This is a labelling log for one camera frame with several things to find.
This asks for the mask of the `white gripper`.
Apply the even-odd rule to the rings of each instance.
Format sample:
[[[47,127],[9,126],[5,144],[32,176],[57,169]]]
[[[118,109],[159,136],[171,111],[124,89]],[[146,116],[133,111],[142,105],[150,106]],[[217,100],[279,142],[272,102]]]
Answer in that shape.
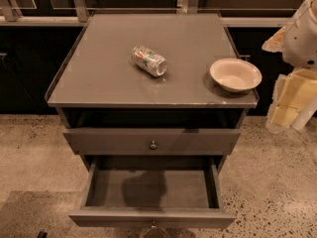
[[[290,126],[297,131],[302,130],[317,111],[316,95],[316,69],[300,68],[292,72],[286,77],[278,98],[278,104],[281,107],[272,103],[268,109],[266,128],[272,134],[279,134]]]

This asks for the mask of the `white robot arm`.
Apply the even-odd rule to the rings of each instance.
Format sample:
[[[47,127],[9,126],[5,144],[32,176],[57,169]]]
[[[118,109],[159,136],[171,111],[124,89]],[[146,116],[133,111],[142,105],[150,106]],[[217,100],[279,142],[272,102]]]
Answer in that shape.
[[[281,52],[282,59],[293,66],[293,72],[276,80],[265,126],[274,134],[301,130],[316,112],[317,0],[305,0],[262,49]]]

